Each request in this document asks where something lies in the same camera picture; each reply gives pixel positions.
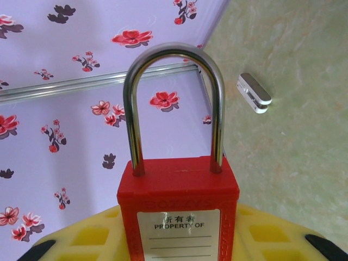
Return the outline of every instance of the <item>padlock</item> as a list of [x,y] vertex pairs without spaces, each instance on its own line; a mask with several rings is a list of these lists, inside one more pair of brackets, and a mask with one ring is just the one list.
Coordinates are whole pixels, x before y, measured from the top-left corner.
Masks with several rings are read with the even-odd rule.
[[[146,68],[166,57],[191,59],[210,79],[210,156],[143,159],[136,88]],[[132,160],[121,178],[117,199],[131,261],[230,261],[239,187],[223,155],[225,87],[216,63],[191,45],[152,47],[128,70],[123,102]]]

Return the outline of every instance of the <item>metal shackle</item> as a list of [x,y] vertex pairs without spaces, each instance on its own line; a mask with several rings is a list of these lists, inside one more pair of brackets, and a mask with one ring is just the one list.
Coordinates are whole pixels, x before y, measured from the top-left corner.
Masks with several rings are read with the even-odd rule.
[[123,86],[123,105],[132,159],[133,175],[145,174],[144,159],[140,140],[139,117],[136,104],[136,89],[143,72],[154,62],[167,57],[188,58],[207,73],[213,89],[212,113],[212,151],[210,154],[210,171],[221,172],[223,156],[223,126],[225,115],[225,85],[221,72],[203,50],[183,43],[165,43],[144,51],[130,66]]

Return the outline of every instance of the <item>lavender wall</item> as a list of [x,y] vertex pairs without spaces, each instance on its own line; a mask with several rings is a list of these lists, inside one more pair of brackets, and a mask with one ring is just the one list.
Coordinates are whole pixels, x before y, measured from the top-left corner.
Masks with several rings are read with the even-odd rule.
[[127,71],[164,42],[204,46],[227,2],[0,0],[0,89]]
[[[115,126],[106,124],[105,117],[113,112],[112,106],[123,107],[122,87],[0,106],[0,121],[5,126],[0,128],[0,252],[6,253],[4,260],[15,260],[44,235],[117,204],[117,188],[130,160],[127,130],[122,110],[116,110],[119,127],[116,122],[111,122]],[[170,95],[168,104],[161,102],[162,91]],[[100,101],[110,103],[106,115],[92,113],[102,112],[91,107]],[[197,71],[141,81],[138,108],[144,158],[210,153],[211,125],[204,119],[210,106]],[[59,129],[51,141],[50,128]],[[116,156],[114,166],[112,159],[103,159],[110,153]],[[4,217],[6,208],[11,217]],[[34,221],[25,228],[34,233],[16,235],[29,212],[40,216],[31,217]]]

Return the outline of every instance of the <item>metal bracket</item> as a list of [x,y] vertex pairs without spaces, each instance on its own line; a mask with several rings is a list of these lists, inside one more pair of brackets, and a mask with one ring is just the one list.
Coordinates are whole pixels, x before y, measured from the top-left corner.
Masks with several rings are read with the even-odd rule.
[[249,73],[244,72],[239,76],[237,89],[256,113],[268,110],[268,105],[272,102],[271,96]]

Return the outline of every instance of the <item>white label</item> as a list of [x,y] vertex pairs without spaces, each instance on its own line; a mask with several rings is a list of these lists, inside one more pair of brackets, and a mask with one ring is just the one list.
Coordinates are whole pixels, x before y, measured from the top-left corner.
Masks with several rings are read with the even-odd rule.
[[217,261],[220,210],[138,212],[145,261]]

